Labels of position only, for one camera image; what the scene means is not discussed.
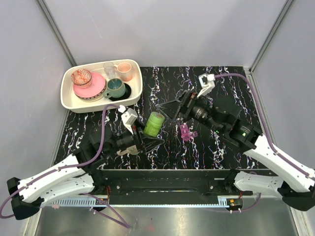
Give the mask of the pink weekly pill organizer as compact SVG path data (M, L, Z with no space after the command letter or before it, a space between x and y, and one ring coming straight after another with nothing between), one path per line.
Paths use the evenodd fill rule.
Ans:
M190 132L186 124L180 125L180 132L183 141L189 141L190 139L196 138L198 136L196 131Z

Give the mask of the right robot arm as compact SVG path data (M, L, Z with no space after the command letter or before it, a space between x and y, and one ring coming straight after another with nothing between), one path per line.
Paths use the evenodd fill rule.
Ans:
M157 109L165 116L183 121L193 119L218 133L230 146L271 170L274 176L231 170L218 182L219 191L261 193L282 199L290 207L307 211L315 206L315 171L294 160L269 143L260 128L239 117L241 108L229 97L209 103L205 96L185 92L178 99L161 103Z

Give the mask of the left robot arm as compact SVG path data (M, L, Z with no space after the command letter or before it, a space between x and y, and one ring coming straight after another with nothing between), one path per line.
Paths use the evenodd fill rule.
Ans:
M90 134L86 143L49 169L26 179L7 181L9 201L17 220L27 219L50 203L84 193L101 195L108 191L104 174L99 170L106 156L149 153L164 144L164 139L143 133L141 126L114 135L110 127Z

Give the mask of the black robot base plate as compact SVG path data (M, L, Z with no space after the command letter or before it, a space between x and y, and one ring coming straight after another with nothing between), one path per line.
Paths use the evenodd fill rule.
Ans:
M252 195L233 185L236 170L97 171L92 195L109 196L110 205L206 205L218 196Z

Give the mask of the green pill bottle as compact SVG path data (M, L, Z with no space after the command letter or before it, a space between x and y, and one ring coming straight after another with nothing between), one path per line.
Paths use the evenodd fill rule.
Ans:
M164 120L164 115L158 112L152 112L147 120L144 133L148 136L156 137L160 132Z

